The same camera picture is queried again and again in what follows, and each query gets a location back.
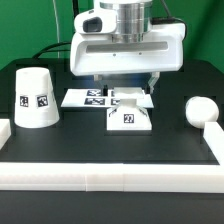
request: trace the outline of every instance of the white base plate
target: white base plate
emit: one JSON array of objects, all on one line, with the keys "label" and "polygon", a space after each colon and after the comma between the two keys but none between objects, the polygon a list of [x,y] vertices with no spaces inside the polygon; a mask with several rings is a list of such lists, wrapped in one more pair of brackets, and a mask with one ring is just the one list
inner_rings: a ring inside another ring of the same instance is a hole
[{"label": "white base plate", "polygon": [[[101,96],[100,89],[69,89],[61,107],[102,107],[109,108],[119,104],[120,99],[114,96],[114,90],[108,90],[108,96]],[[154,108],[150,94],[137,100],[137,105],[144,108]]]}]

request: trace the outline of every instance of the white cup with marker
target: white cup with marker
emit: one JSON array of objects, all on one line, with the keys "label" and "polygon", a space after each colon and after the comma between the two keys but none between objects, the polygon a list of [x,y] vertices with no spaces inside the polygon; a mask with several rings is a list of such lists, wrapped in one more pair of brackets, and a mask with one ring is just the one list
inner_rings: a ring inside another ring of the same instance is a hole
[{"label": "white cup with marker", "polygon": [[41,67],[17,70],[15,123],[24,128],[44,128],[58,120],[49,70]]}]

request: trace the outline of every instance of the black table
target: black table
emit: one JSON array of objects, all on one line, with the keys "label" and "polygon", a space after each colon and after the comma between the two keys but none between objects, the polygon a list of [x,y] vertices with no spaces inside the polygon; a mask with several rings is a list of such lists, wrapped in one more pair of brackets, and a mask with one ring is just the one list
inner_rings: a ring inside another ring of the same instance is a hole
[{"label": "black table", "polygon": [[[15,71],[49,68],[60,121],[44,129],[13,122]],[[108,76],[109,88],[145,87],[144,75]],[[149,110],[151,133],[106,131],[106,110],[61,108],[69,88],[98,88],[93,77],[75,77],[68,60],[20,59],[0,72],[0,118],[10,118],[12,136],[0,162],[218,164],[203,132],[185,118],[193,96],[210,97],[220,109],[223,127],[224,76],[204,61],[186,61],[179,72],[162,73]],[[218,223],[224,215],[222,194],[122,192],[0,192],[1,223]]]}]

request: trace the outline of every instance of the white block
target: white block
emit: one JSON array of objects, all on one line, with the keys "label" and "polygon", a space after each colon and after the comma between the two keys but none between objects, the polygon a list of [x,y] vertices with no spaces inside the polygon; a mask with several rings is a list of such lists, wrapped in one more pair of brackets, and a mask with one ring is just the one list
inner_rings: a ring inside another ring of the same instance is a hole
[{"label": "white block", "polygon": [[11,136],[9,119],[0,119],[0,150]]},{"label": "white block", "polygon": [[123,165],[87,164],[86,191],[123,191]]},{"label": "white block", "polygon": [[85,191],[83,164],[0,163],[0,190]]},{"label": "white block", "polygon": [[204,139],[220,165],[224,165],[224,131],[217,122],[206,122]]},{"label": "white block", "polygon": [[224,169],[214,165],[125,165],[124,191],[223,193]]}]

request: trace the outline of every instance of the green background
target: green background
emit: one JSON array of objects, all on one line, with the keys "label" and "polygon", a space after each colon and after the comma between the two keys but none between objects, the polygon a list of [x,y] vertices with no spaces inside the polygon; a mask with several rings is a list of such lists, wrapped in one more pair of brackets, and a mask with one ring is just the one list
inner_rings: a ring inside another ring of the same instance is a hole
[{"label": "green background", "polygon": [[[224,0],[166,0],[172,15],[188,24],[185,59],[203,59],[224,72]],[[71,0],[56,0],[61,41],[71,41]],[[92,0],[79,0],[80,11],[92,8]],[[153,1],[153,16],[165,16],[160,0]],[[30,58],[56,43],[52,0],[0,0],[0,69],[18,58]],[[44,57],[57,57],[48,54]]]}]

